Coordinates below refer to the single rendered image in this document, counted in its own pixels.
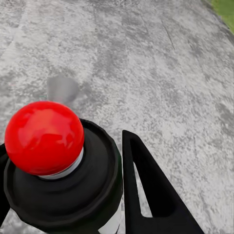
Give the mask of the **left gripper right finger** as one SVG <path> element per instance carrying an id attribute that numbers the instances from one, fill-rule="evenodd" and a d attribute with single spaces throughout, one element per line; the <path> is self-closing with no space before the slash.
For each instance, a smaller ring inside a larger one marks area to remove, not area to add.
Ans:
<path id="1" fill-rule="evenodd" d="M 141 214 L 134 163 L 152 218 Z M 204 234 L 141 138 L 122 130 L 126 234 Z"/>

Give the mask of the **insectifuge atomizer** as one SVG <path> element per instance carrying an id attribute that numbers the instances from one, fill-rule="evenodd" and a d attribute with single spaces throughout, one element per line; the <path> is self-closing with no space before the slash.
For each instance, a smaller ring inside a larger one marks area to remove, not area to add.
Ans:
<path id="1" fill-rule="evenodd" d="M 19 109 L 4 144 L 3 190 L 21 221 L 48 234 L 116 234 L 122 218 L 122 157 L 114 139 L 69 106 L 73 78 L 48 78 L 49 101 Z"/>

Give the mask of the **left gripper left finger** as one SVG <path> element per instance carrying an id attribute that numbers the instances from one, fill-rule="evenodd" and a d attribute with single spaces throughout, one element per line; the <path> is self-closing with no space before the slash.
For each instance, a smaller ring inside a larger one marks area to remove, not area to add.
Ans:
<path id="1" fill-rule="evenodd" d="M 4 169 L 9 159 L 5 144 L 0 145 L 0 227 L 10 209 L 10 204 L 3 190 Z"/>

